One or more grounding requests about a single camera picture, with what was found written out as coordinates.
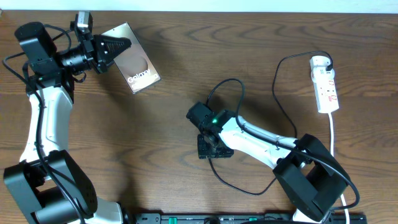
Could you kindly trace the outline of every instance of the power strip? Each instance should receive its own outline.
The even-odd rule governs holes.
[[[310,60],[311,79],[319,113],[331,113],[339,108],[334,80],[335,71],[326,70],[329,64],[330,59],[324,56],[314,56]]]
[[[158,213],[134,214],[135,224],[242,224],[242,223],[283,223],[294,224],[292,214],[265,213],[265,214],[180,214],[160,215]],[[351,224],[367,224],[366,215],[352,215]],[[345,224],[343,215],[331,214],[323,224]]]

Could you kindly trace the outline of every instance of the wood grain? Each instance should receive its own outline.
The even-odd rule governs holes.
[[[5,11],[0,18],[0,57],[21,51],[14,31],[30,21],[67,28],[76,12]],[[294,210],[275,183],[260,197],[222,185],[207,161],[197,157],[197,129],[185,119],[225,78],[245,82],[241,114],[279,134],[293,130],[271,95],[277,62],[292,54],[326,50],[334,60],[340,110],[335,112],[336,158],[361,193],[351,212],[369,223],[398,219],[398,17],[377,14],[93,12],[100,34],[125,21],[162,76],[132,95],[116,67],[88,73],[76,85],[70,117],[70,154],[94,183],[98,196],[120,201],[132,212],[164,213]],[[67,46],[57,41],[58,49]],[[318,114],[308,57],[280,69],[276,94],[298,128],[329,144],[328,118]],[[10,65],[20,68],[24,59]],[[23,84],[0,67],[0,172],[19,160],[29,131],[30,105]],[[234,108],[240,88],[226,85],[215,95],[217,108]],[[214,161],[223,178],[261,191],[272,172],[237,152]],[[349,202],[351,190],[345,192]],[[0,184],[0,223],[25,223]]]

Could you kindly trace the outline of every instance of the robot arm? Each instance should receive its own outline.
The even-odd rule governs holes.
[[[273,169],[288,198],[297,207],[294,221],[322,222],[348,185],[336,172],[319,162],[307,176],[301,173],[301,168],[312,160],[292,150],[304,155],[310,152],[327,159],[349,179],[344,169],[314,136],[306,134],[301,139],[279,136],[246,122],[242,117],[239,117],[239,126],[235,112],[223,110],[217,114],[200,102],[189,109],[187,118],[200,131],[200,159],[228,158],[233,155],[233,150],[239,150]]]
[[[116,202],[96,196],[89,178],[68,153],[68,127],[73,106],[73,76],[94,68],[106,72],[113,59],[131,46],[127,38],[92,35],[93,19],[81,11],[71,22],[79,45],[57,52],[57,48],[39,22],[25,24],[16,30],[17,37],[34,75],[24,75],[30,88],[27,95],[32,106],[28,142],[18,165],[5,168],[4,183],[29,223],[80,223],[72,203],[58,187],[39,191],[37,187],[50,180],[36,150],[37,125],[41,122],[41,154],[44,163],[75,201],[86,223],[129,223],[129,214]],[[43,117],[39,121],[39,99]]]

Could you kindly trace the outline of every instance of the white wall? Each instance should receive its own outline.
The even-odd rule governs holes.
[[[0,0],[1,9],[398,13],[398,0]]]

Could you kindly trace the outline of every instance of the white power strip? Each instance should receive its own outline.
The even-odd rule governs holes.
[[[324,56],[314,56],[310,60],[311,79],[319,113],[331,113],[339,108],[334,80],[335,71],[326,70],[329,64],[330,59]]]

